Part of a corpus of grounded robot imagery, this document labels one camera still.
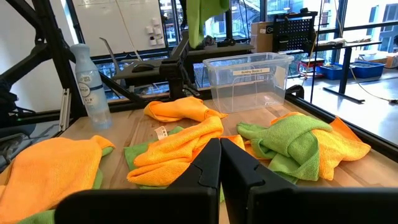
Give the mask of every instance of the plastic water bottle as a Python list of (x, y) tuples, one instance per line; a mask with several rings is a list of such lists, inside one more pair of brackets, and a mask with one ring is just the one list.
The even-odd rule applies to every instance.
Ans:
[(70, 50), (76, 58), (76, 79), (87, 114), (95, 129), (107, 129), (112, 125), (111, 113), (100, 73), (90, 59), (90, 48), (85, 44), (75, 44)]

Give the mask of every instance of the white paper tag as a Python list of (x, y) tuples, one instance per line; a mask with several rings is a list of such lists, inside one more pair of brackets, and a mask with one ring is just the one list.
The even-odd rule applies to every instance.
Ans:
[(155, 132), (157, 134), (157, 139), (162, 140), (163, 138), (167, 137), (167, 131), (164, 126), (161, 126), (157, 129), (155, 129)]
[(276, 85), (285, 89), (285, 76), (286, 76), (286, 69), (276, 66), (275, 71), (275, 81)]
[(233, 75), (255, 75), (255, 74), (267, 73), (267, 72), (269, 72), (269, 68), (258, 68), (258, 69), (234, 71)]

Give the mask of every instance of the cardboard box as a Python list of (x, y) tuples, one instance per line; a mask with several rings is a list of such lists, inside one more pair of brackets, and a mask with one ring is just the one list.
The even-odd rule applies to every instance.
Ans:
[(252, 52), (272, 52), (272, 36), (274, 33), (273, 22), (254, 22), (251, 24), (250, 44), (254, 47)]
[(387, 55), (386, 68), (398, 67), (398, 53), (391, 53)]

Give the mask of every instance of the orange microfiber cloth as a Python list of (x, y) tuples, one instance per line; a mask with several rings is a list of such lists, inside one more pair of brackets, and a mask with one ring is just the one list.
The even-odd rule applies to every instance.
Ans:
[[(288, 116), (302, 115), (292, 112), (271, 121), (271, 125)], [(319, 176), (326, 180), (333, 180), (334, 169), (341, 161), (355, 161), (364, 157), (371, 147), (363, 143), (355, 133), (339, 118), (330, 123), (332, 132), (319, 129), (312, 130), (318, 139), (320, 148)]]
[(203, 100), (193, 96), (168, 103), (152, 101), (145, 107), (144, 114), (162, 122), (179, 121), (182, 118), (202, 122), (211, 116), (227, 117), (227, 114), (209, 109), (203, 104)]
[(101, 136), (53, 138), (23, 150), (14, 160), (0, 198), (0, 223), (15, 223), (92, 189), (101, 156), (114, 145)]
[[(130, 182), (146, 186), (167, 186), (188, 168), (211, 138), (223, 133), (223, 125), (217, 116), (202, 123), (150, 143), (148, 149), (134, 159), (134, 167), (128, 173)], [(244, 148), (241, 136), (225, 137)]]

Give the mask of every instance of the green microfiber cloth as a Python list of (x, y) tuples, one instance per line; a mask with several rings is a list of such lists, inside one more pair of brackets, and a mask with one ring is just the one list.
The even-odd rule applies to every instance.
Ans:
[(239, 123), (237, 130), (251, 140), (257, 157), (272, 159), (268, 168), (296, 183), (297, 179), (318, 180), (320, 154), (313, 129), (332, 131), (329, 124), (309, 116), (293, 115), (269, 128)]
[[(175, 127), (173, 130), (168, 132), (168, 135), (176, 134), (182, 131), (183, 128), (180, 126)], [(126, 162), (127, 165), (129, 166), (130, 170), (137, 169), (137, 167), (134, 165), (133, 161), (134, 159), (139, 156), (140, 154), (146, 152), (148, 150), (148, 144), (152, 142), (156, 142), (157, 139), (153, 139), (150, 141), (147, 141), (142, 144), (138, 144), (135, 146), (131, 147), (125, 147), (124, 148), (124, 156), (126, 157)], [(152, 186), (145, 186), (145, 185), (138, 185), (140, 189), (166, 189), (167, 187), (152, 187)], [(221, 187), (220, 190), (220, 203), (224, 201), (224, 192), (223, 188)]]
[(204, 38), (203, 25), (229, 9), (229, 0), (187, 0), (189, 44), (195, 48)]
[[(112, 152), (112, 150), (113, 150), (112, 147), (104, 148), (102, 156), (108, 155), (109, 153)], [(103, 180), (103, 174), (101, 170), (98, 169), (95, 175), (93, 189), (99, 189), (101, 187), (102, 180)], [(21, 220), (20, 222), (18, 222), (18, 224), (54, 224), (55, 223), (54, 213), (55, 209), (39, 212)]]

